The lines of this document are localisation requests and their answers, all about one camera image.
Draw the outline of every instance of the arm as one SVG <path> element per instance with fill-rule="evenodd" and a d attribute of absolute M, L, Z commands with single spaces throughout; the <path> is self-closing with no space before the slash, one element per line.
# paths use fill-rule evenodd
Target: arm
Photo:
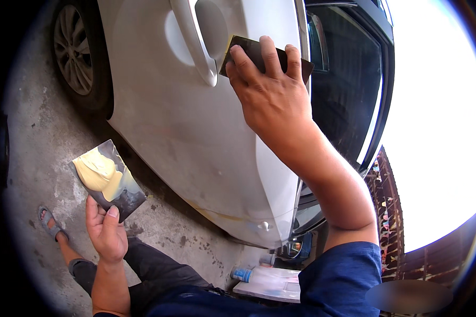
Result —
<path fill-rule="evenodd" d="M 123 267 L 127 235 L 118 223 L 118 209 L 108 212 L 89 195 L 86 200 L 86 226 L 90 240 L 99 253 L 97 273 L 92 287 L 92 314 L 130 315 L 130 296 Z"/>
<path fill-rule="evenodd" d="M 265 74 L 237 45 L 230 50 L 234 63 L 226 65 L 245 121 L 316 195 L 330 225 L 325 250 L 353 241 L 379 244 L 365 182 L 312 120 L 298 49 L 286 46 L 288 68 L 283 73 L 273 41 L 262 36 L 260 43 Z"/>

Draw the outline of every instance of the fingernail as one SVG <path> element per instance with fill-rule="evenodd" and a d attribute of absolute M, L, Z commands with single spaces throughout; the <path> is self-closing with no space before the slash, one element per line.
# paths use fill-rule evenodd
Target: fingernail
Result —
<path fill-rule="evenodd" d="M 111 217 L 116 218 L 118 216 L 118 208 L 115 205 L 111 206 L 108 210 L 108 214 Z"/>

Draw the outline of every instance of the sandal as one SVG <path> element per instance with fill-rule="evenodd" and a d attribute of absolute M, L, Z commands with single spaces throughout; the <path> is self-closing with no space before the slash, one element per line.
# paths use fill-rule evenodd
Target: sandal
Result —
<path fill-rule="evenodd" d="M 44 213 L 44 219 L 41 219 L 41 216 L 43 214 L 43 211 L 45 211 Z M 51 235 L 51 237 L 53 239 L 55 239 L 55 241 L 57 241 L 57 233 L 58 232 L 63 232 L 66 237 L 67 237 L 67 240 L 69 240 L 69 235 L 67 234 L 67 232 L 65 232 L 61 227 L 60 225 L 57 223 L 57 220 L 55 220 L 55 224 L 53 225 L 53 227 L 48 228 L 48 221 L 50 221 L 50 219 L 53 218 L 55 220 L 55 218 L 53 217 L 53 214 L 51 213 L 51 211 L 44 207 L 44 206 L 40 206 L 39 207 L 39 220 L 41 220 L 41 225 L 43 226 L 44 230 L 49 234 Z"/>

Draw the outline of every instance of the black pants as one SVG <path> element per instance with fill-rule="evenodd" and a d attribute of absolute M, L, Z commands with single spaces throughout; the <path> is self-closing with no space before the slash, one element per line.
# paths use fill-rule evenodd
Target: black pants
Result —
<path fill-rule="evenodd" d="M 141 283 L 129 287 L 132 316 L 144 315 L 149 303 L 170 288 L 208 286 L 208 282 L 189 265 L 178 263 L 137 237 L 129 237 L 127 241 L 129 249 L 124 259 L 141 280 Z M 74 259 L 69 263 L 69 272 L 91 295 L 97 266 L 89 260 Z"/>

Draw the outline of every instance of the hand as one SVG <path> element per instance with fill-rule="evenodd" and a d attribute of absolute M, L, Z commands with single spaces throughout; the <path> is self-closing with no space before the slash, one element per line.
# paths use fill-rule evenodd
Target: hand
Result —
<path fill-rule="evenodd" d="M 88 196 L 86 199 L 86 230 L 100 261 L 107 264 L 121 262 L 127 253 L 127 235 L 123 222 L 118 223 L 118 208 L 112 206 L 106 212 Z"/>
<path fill-rule="evenodd" d="M 301 77 L 298 49 L 286 45 L 287 72 L 280 66 L 272 39 L 261 36 L 262 74 L 239 45 L 231 47 L 233 62 L 226 64 L 229 82 L 241 102 L 248 126 L 282 159 L 307 129 L 315 126 L 309 94 Z"/>

